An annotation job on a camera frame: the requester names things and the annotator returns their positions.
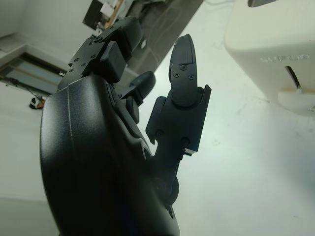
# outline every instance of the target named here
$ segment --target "black screw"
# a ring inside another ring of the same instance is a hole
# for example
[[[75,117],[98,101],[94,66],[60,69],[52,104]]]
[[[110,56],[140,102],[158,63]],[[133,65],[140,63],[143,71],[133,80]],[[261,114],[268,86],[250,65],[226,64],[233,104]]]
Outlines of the black screw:
[[[181,70],[187,70],[187,66],[185,66],[185,65],[181,65],[179,68],[180,68]]]
[[[103,40],[103,37],[102,36],[98,36],[98,37],[96,37],[94,40],[93,40],[93,43],[98,43],[98,42],[100,42],[100,41],[102,41]]]
[[[182,145],[184,147],[187,147],[189,145],[189,143],[190,143],[188,138],[182,138],[181,141],[182,141]]]
[[[161,135],[163,135],[163,130],[161,130],[161,129],[158,129],[157,131],[156,131],[156,136],[157,137],[160,137]]]

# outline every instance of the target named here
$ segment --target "gray floor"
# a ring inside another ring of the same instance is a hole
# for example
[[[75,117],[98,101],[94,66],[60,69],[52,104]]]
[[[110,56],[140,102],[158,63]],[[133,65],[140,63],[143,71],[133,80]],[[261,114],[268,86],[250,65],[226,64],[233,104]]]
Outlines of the gray floor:
[[[138,74],[154,72],[202,2],[169,0],[151,4],[141,18],[147,46],[134,51],[128,62],[130,69]]]

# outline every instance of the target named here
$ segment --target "white table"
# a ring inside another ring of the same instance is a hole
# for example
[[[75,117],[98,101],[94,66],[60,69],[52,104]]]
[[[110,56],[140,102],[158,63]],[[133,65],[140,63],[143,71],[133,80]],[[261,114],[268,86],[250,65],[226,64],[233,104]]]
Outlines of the white table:
[[[198,85],[212,94],[199,152],[179,167],[181,236],[314,235],[315,119],[271,104],[225,51],[232,7],[204,2],[182,33],[194,41]],[[170,55],[140,106],[143,134],[156,98],[170,90]]]

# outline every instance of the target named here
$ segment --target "white device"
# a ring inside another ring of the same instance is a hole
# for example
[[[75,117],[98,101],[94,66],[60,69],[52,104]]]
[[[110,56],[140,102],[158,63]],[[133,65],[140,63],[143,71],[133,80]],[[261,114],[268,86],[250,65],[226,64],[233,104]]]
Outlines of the white device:
[[[225,48],[268,99],[315,116],[315,0],[235,0]]]

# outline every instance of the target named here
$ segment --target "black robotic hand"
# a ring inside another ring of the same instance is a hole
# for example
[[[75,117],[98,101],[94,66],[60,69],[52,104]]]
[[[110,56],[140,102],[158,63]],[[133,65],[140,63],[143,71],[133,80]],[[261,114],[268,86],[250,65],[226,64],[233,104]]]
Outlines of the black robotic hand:
[[[178,236],[172,204],[184,154],[198,151],[211,89],[197,87],[189,35],[173,50],[167,98],[159,97],[146,133],[138,106],[155,84],[152,72],[115,89],[142,38],[128,17],[88,38],[69,63],[59,91],[46,100],[40,160],[50,209],[62,236]]]

